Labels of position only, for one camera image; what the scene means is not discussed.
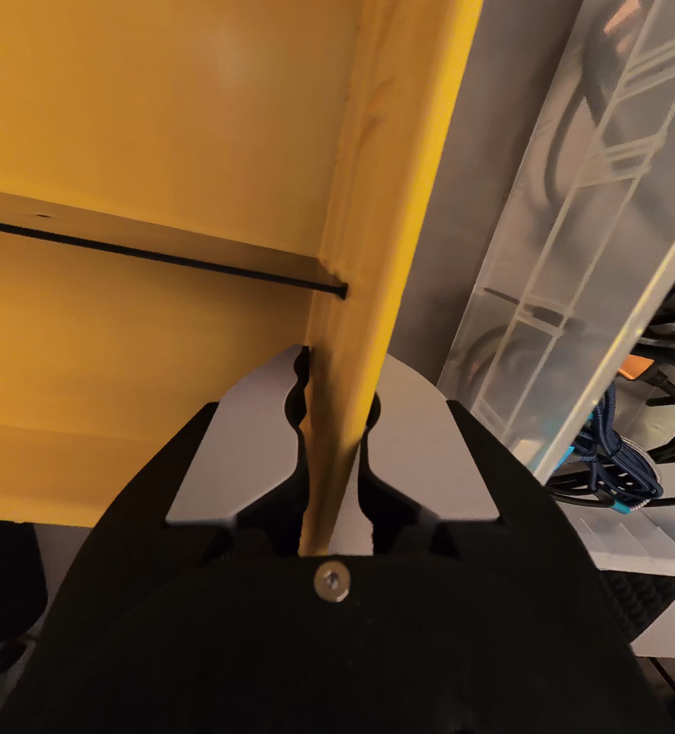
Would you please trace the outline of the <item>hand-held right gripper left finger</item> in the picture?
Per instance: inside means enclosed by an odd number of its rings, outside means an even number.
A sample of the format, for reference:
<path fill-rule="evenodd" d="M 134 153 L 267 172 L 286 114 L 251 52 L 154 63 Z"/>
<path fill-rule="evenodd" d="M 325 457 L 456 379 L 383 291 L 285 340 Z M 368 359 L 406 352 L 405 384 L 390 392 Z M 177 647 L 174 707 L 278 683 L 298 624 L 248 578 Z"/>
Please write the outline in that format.
<path fill-rule="evenodd" d="M 232 524 L 304 467 L 310 355 L 295 344 L 218 402 L 171 504 L 168 525 Z"/>

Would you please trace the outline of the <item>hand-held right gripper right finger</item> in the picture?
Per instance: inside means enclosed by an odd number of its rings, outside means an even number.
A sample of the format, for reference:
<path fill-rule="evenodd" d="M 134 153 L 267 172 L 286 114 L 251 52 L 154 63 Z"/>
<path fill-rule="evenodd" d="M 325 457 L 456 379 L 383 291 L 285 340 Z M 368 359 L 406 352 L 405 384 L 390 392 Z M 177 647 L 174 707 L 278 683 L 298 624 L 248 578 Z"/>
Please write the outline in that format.
<path fill-rule="evenodd" d="M 376 528 L 499 519 L 446 399 L 392 356 L 361 438 L 359 505 Z"/>

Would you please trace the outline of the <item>clear plastic bin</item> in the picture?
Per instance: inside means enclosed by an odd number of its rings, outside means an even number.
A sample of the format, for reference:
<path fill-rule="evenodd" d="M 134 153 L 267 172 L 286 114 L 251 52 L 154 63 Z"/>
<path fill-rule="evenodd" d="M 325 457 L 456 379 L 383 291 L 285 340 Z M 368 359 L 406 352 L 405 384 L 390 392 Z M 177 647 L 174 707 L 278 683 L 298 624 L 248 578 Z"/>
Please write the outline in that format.
<path fill-rule="evenodd" d="M 675 281 L 675 1 L 583 2 L 438 387 L 544 483 Z"/>

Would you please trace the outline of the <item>yellow plastic bin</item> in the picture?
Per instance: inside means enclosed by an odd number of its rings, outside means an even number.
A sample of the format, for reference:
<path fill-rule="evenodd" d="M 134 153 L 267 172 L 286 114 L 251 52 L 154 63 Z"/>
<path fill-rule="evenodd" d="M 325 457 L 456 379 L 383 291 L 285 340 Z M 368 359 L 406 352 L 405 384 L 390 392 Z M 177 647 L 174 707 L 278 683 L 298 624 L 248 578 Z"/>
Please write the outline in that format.
<path fill-rule="evenodd" d="M 92 526 L 205 403 L 309 347 L 327 551 L 482 2 L 0 2 L 0 519 Z"/>

